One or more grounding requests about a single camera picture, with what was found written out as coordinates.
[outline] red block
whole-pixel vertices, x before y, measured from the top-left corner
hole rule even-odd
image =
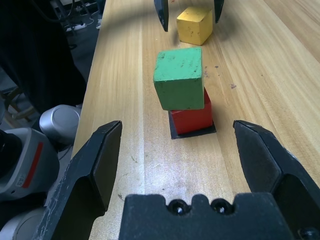
[[[170,111],[178,135],[212,126],[211,101],[204,89],[204,109]]]

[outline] yellow block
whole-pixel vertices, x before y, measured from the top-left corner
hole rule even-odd
[[[213,31],[212,9],[191,6],[176,18],[181,42],[201,46]]]

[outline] green block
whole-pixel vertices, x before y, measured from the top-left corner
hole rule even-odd
[[[163,110],[203,109],[201,47],[160,52],[153,83]]]

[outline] wood grain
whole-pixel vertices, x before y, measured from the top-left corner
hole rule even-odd
[[[204,81],[217,133],[171,140],[153,72],[159,51],[180,43],[176,17],[208,0],[169,1],[169,32],[151,0],[108,0],[92,62],[73,155],[99,126],[123,122],[117,177],[91,240],[118,238],[127,194],[194,194],[232,202],[250,191],[234,120],[271,130],[320,185],[320,21],[318,0],[228,0],[202,46]]]

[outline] wooden block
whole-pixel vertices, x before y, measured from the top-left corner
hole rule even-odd
[[[176,18],[181,42],[201,46],[213,31],[211,8],[191,6]]]
[[[212,110],[209,95],[204,89],[204,109],[170,111],[178,135],[212,126]]]
[[[153,83],[164,110],[203,109],[201,48],[160,52],[156,59]]]

